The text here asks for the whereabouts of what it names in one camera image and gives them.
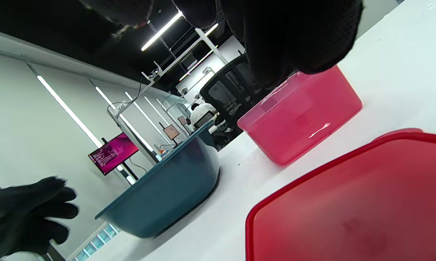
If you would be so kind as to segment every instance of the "monitor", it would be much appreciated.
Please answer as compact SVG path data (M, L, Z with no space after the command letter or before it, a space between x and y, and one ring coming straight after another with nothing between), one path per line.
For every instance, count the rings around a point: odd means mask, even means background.
M213 112L208 111L205 115L203 115L200 120L198 120L195 124L194 127L195 128L200 128L203 125L205 125L207 122L209 122L211 119L213 119L213 117L215 117L215 115L213 114Z
M122 133L88 156L102 174L107 175L138 151L136 145L131 142L126 134Z
M168 135L168 138L170 138L170 140L174 140L180 134L176 127L173 126L173 124L163 129L163 131L165 132L165 134Z
M178 121L180 121L181 125L187 125L188 124L188 120L186 120L186 118L184 116L179 116L178 117Z

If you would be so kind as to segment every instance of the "desk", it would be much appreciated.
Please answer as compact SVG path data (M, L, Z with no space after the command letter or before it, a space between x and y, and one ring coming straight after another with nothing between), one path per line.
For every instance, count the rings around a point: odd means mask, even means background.
M400 128L436 133L436 0L406 0L339 63L364 109L286 168L242 134L219 152L221 180L200 208L155 239L120 233L94 261L245 261L245 220L263 198Z

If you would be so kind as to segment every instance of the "white shirt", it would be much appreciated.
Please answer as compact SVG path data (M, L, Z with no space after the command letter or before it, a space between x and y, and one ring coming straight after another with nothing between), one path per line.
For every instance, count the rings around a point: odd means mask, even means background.
M190 123L192 126L198 122L205 114L207 114L209 111L216 113L217 110L215 107L213 107L210 103L203 103L192 111L190 114Z

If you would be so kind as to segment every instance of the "gloved hand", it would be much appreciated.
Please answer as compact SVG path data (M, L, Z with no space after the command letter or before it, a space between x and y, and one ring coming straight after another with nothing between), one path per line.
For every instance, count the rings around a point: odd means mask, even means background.
M124 24L147 21L141 8L153 5L153 0L83 1ZM263 86L278 84L296 70L313 74L336 65L352 49L363 11L362 0L220 1L234 35L246 44L253 75ZM193 26L215 23L215 0L173 2Z
M72 219L78 214L78 208L67 203L76 194L65 183L49 177L0 190L0 258L21 251L45 254L51 239L57 244L67 240L68 228L48 219Z

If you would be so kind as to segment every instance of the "pink plastic container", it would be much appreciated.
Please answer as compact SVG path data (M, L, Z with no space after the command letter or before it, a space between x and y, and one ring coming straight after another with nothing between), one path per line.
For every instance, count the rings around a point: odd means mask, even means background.
M362 109L337 66L291 76L248 111L238 125L278 165L288 165Z

